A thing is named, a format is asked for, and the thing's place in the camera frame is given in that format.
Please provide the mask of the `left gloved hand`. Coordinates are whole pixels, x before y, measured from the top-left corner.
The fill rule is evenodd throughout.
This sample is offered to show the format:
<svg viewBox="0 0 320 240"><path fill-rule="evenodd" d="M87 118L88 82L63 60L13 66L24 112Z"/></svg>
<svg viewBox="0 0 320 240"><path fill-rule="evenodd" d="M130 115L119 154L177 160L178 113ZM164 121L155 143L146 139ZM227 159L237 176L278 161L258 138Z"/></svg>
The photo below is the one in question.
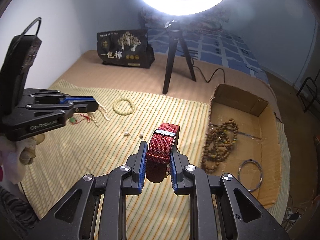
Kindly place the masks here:
<svg viewBox="0 0 320 240"><path fill-rule="evenodd" d="M25 175L26 167L36 158L36 146L45 140L39 134L31 138L13 142L1 134L1 173L14 185L20 183Z"/></svg>

